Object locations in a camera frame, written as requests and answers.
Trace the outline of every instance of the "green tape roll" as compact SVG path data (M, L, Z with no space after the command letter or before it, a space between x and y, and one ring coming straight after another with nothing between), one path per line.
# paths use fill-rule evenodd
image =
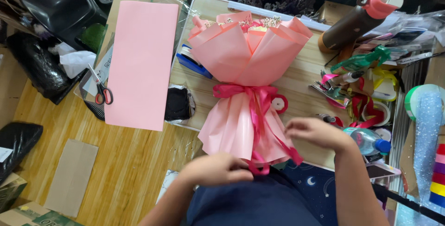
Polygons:
M417 104L419 103L419 97L425 93L430 91L439 91L442 97L442 124L444 123L445 118L445 89L439 87L437 85L419 85L412 88L405 97L405 110L408 114L409 118L411 118L414 122L416 121L417 116Z

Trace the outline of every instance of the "hand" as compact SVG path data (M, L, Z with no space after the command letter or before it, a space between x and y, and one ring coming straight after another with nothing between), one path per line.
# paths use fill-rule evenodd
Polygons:
M356 147L354 140L342 130L314 117L295 117L286 125L288 138L304 139L322 148L336 152Z
M178 176L193 185L222 185L239 181L252 181L248 164L229 153L220 152L198 157L187 164Z

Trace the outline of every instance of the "scissors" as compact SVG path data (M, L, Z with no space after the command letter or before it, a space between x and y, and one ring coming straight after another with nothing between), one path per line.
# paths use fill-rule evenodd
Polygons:
M89 70L91 71L91 74L93 75L93 81L96 82L97 85L97 94L96 94L96 104L111 104L113 103L113 94L110 89L104 86L104 84L101 82L99 77L97 76L94 69L91 67L90 64L88 64Z

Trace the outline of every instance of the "pink wrapping paper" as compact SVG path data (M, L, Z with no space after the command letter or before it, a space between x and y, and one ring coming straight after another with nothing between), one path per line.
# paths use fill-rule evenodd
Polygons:
M231 23L218 24L229 18ZM280 141L291 148L293 145L284 136L284 125L273 107L262 111L262 107L270 105L270 95L276 93L276 88L268 87L268 105L260 103L258 90L284 74L312 33L297 18L280 21L266 31L247 31L247 27L238 22L252 20L249 11L219 15L216 20L217 23L209 25L208 20L201 20L198 16L193 18L195 27L188 39L193 48L191 53L219 81L239 85L240 88L260 88L245 88L248 89L246 92L219 100L198 135L203 142L203 150L208 154L228 152L252 160L257 166L286 161L289 152L280 145ZM257 143L254 143L252 119L257 115L261 116L260 124L256 126L259 127L256 133L259 139L256 138ZM253 153L260 154L262 160L252 158Z

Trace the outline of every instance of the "black chair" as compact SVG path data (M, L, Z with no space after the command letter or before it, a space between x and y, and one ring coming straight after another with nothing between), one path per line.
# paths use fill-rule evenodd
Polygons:
M77 37L92 24L105 25L108 18L94 0L20 1L50 33L78 51L92 51Z

